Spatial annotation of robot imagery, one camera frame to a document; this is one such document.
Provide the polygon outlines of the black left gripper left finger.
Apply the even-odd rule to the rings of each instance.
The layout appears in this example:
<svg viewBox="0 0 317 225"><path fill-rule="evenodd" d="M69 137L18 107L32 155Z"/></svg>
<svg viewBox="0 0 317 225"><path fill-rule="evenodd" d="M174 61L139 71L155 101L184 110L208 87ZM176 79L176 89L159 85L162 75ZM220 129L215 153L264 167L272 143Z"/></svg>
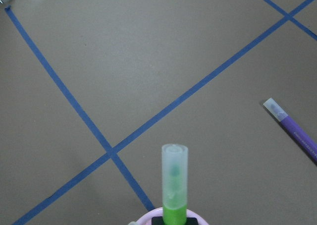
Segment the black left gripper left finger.
<svg viewBox="0 0 317 225"><path fill-rule="evenodd" d="M151 225L164 225L163 217L152 217Z"/></svg>

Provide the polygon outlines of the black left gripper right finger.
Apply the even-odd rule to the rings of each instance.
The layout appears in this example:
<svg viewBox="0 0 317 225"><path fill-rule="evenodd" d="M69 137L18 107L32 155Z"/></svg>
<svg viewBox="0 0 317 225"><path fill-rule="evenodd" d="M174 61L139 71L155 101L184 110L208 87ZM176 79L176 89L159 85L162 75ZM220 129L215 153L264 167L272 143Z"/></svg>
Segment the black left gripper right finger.
<svg viewBox="0 0 317 225"><path fill-rule="evenodd" d="M185 225L198 225L197 218L187 218Z"/></svg>

